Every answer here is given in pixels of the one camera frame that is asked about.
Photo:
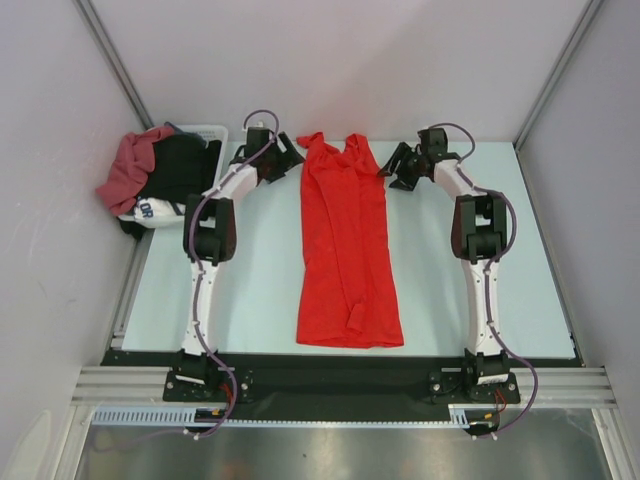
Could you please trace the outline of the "red tank top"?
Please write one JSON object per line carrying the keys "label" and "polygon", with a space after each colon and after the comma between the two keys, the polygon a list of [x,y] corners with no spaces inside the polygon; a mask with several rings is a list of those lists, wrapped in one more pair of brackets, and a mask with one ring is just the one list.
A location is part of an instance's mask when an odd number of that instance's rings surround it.
{"label": "red tank top", "polygon": [[394,284],[384,180],[368,140],[338,149],[322,133],[300,137],[303,262],[296,340],[333,348],[404,343]]}

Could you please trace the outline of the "pink garment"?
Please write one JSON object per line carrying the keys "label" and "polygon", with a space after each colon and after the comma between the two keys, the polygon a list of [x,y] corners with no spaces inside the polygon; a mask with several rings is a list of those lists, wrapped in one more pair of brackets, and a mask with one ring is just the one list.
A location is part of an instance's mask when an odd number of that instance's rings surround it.
{"label": "pink garment", "polygon": [[107,180],[95,189],[112,215],[124,215],[135,206],[137,195],[155,170],[154,145],[174,133],[171,126],[162,126],[122,137]]}

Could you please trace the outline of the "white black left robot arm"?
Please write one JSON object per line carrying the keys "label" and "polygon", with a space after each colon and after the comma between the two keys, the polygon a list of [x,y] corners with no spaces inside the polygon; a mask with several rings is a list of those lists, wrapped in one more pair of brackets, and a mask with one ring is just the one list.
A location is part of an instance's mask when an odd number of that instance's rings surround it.
{"label": "white black left robot arm", "polygon": [[185,353],[216,350],[210,335],[214,302],[221,271],[237,247],[236,208],[260,184],[284,178],[303,161],[286,133],[249,127],[227,172],[208,191],[188,197],[183,248],[191,265],[192,301],[181,346]]}

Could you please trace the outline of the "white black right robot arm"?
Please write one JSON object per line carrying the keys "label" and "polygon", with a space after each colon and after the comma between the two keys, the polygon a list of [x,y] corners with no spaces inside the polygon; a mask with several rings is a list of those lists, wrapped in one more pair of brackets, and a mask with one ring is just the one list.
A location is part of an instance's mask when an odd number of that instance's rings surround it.
{"label": "white black right robot arm", "polygon": [[467,354],[497,357],[508,353],[501,338],[497,306],[498,267],[513,247],[517,218],[506,196],[472,180],[463,162],[476,150],[465,128],[441,122],[418,132],[419,142],[398,144],[378,176],[391,189],[412,192],[429,179],[454,203],[450,244],[461,262],[467,285],[469,337]]}

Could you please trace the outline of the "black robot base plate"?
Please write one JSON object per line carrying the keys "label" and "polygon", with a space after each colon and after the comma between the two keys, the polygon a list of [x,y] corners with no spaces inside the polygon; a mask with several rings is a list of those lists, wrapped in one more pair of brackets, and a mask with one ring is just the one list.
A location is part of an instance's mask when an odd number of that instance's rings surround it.
{"label": "black robot base plate", "polygon": [[105,367],[164,367],[168,402],[236,402],[235,420],[413,422],[452,404],[492,410],[520,402],[505,355],[464,357],[204,354],[108,350]]}

